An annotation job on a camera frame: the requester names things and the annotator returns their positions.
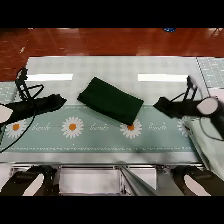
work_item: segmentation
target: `wooden floor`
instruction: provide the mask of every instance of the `wooden floor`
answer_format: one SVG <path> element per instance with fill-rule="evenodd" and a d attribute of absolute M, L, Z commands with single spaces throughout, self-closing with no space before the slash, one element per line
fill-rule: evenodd
<path fill-rule="evenodd" d="M 224 29 L 0 28 L 0 81 L 15 80 L 30 56 L 163 55 L 224 57 Z"/>

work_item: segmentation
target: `daisy print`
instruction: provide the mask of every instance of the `daisy print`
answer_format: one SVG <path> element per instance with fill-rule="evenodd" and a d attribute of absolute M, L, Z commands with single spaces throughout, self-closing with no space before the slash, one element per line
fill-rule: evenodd
<path fill-rule="evenodd" d="M 183 117 L 181 120 L 178 121 L 177 127 L 178 127 L 178 130 L 181 132 L 181 134 L 187 138 L 188 130 L 190 129 L 186 126 L 186 121 L 189 121 L 189 118 Z"/>
<path fill-rule="evenodd" d="M 132 139 L 141 134 L 142 125 L 140 121 L 136 119 L 131 126 L 126 124 L 121 124 L 120 128 L 121 128 L 120 131 L 123 132 L 123 135 L 125 135 L 126 138 Z"/>
<path fill-rule="evenodd" d="M 26 120 L 21 120 L 7 125 L 5 132 L 8 138 L 18 138 L 25 131 L 26 127 Z"/>
<path fill-rule="evenodd" d="M 83 121 L 78 117 L 69 117 L 65 122 L 63 122 L 63 135 L 66 135 L 66 138 L 75 138 L 82 134 L 81 131 L 83 130 L 83 126 Z"/>

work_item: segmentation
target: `table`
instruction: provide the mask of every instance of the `table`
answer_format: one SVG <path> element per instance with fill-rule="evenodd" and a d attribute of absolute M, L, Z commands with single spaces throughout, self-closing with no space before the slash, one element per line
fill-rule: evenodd
<path fill-rule="evenodd" d="M 30 130 L 9 150 L 1 162 L 63 164 L 186 164 L 198 163 L 194 146 L 183 130 L 183 122 L 169 119 L 152 108 L 159 97 L 172 99 L 186 90 L 185 82 L 139 82 L 138 74 L 191 75 L 204 97 L 208 90 L 194 57 L 161 56 L 65 56 L 31 57 L 28 75 L 72 74 L 72 80 L 27 81 L 43 84 L 38 97 L 60 94 L 67 99 L 63 108 L 36 117 Z M 137 123 L 141 134 L 130 139 L 122 124 L 90 110 L 77 101 L 93 77 L 144 100 Z M 84 123 L 80 136 L 63 135 L 62 125 L 76 117 Z M 23 121 L 26 126 L 30 119 Z M 1 148 L 13 139 L 4 134 Z"/>

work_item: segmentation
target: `dark green cloth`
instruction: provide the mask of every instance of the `dark green cloth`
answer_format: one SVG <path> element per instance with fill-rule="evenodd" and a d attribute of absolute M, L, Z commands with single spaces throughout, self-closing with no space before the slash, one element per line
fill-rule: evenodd
<path fill-rule="evenodd" d="M 143 104 L 134 96 L 94 77 L 78 100 L 91 109 L 124 124 L 132 125 Z"/>

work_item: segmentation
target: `yellow flower center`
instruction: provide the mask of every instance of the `yellow flower center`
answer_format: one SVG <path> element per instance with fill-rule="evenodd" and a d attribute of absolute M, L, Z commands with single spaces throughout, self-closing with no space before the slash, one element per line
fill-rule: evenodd
<path fill-rule="evenodd" d="M 71 131 L 74 131 L 74 130 L 76 129 L 76 124 L 70 124 L 70 125 L 69 125 L 69 129 L 70 129 Z"/>
<path fill-rule="evenodd" d="M 19 124 L 14 124 L 13 125 L 13 127 L 12 127 L 12 129 L 14 130 L 14 131 L 17 131 L 17 130 L 19 130 Z"/>
<path fill-rule="evenodd" d="M 128 130 L 129 131 L 133 131 L 134 129 L 135 129 L 135 126 L 134 125 L 131 125 L 131 126 L 128 125 Z"/>

